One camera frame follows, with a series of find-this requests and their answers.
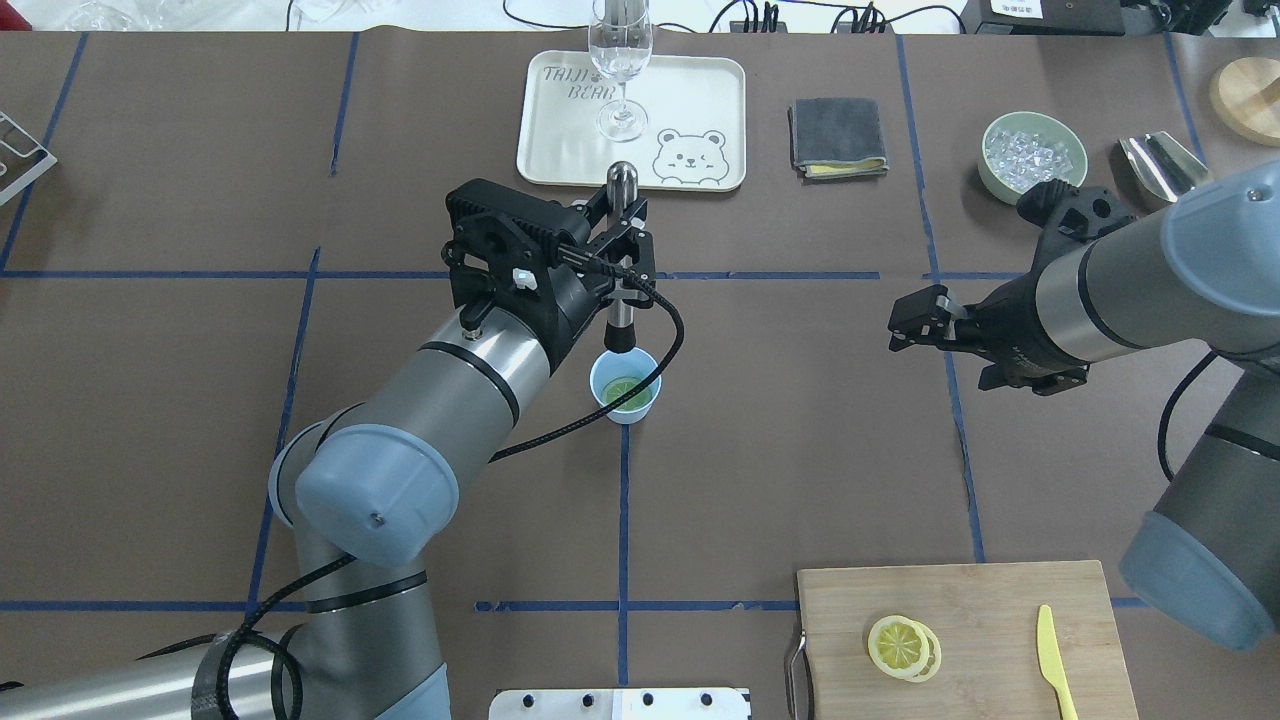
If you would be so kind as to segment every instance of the folded towel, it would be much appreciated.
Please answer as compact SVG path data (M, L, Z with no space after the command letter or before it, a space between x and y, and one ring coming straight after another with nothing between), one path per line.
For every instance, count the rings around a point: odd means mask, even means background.
M869 97L796 100L791 120L791 164L805 177L833 179L888 172L879 105Z

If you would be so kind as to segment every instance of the robotic arm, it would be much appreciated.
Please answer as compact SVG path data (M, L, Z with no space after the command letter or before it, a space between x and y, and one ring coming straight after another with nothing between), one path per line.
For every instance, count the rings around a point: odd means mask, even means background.
M296 534L303 573L340 566L306 587L308 623L251 635L230 661L223 635L101 675L8 691L0 716L221 720L225 664L227 697L246 720L296 703L308 719L448 720L421 551L486 462L532 445L495 452L595 314L620 291L628 307L653 305L646 200L626 177L635 177L630 165L611 168L611 184L571 208L480 179L449 193L453 238L443 258L456 311L381 391L302 430L271 468L271 505ZM605 217L611 224L591 237ZM262 650L273 644L287 655Z
M1041 183L1030 272L977 305L936 284L900 299L890 350L988 361L982 389L1048 396L1091 364L1201 338L1244 375L1121 561L1146 601L1249 650L1280 623L1280 163L1196 190L1143 220L1103 188Z

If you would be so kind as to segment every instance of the plastic knife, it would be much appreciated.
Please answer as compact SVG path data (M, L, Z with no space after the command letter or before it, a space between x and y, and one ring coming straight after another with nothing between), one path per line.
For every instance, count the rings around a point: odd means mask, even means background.
M1053 611L1047 605L1041 606L1039 620L1036 623L1036 651L1039 655L1041 675L1057 691L1057 708L1062 720L1079 720L1071 691L1066 687L1066 670L1062 667L1062 653L1057 650L1057 632L1053 629Z

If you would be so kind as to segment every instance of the bear drawing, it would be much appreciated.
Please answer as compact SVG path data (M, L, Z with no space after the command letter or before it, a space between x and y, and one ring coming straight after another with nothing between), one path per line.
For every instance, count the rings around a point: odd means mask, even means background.
M653 172L663 183L719 184L728 176L724 133L719 131L680 135L673 129L664 129L658 133L658 145Z

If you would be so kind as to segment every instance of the lime slice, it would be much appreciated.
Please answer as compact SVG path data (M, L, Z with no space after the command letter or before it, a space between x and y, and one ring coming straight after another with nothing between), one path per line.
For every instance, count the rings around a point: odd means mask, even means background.
M608 405L609 402L622 397L627 391L637 384L640 384L640 378L617 378L611 380L609 384L604 386L604 404ZM649 402L650 397L653 397L653 387L646 387L640 391L639 395L623 402L618 410L639 410Z
M924 670L920 670L918 675L904 678L908 683L923 683L924 680L937 675L938 667L942 666L942 644L938 643L938 635L934 635L933 630L919 620L915 620L915 626L919 628L920 632L924 633L924 637L929 641L929 661L924 664Z
M910 618L881 618L867 634L867 653L890 678L914 678L929 662L929 639Z

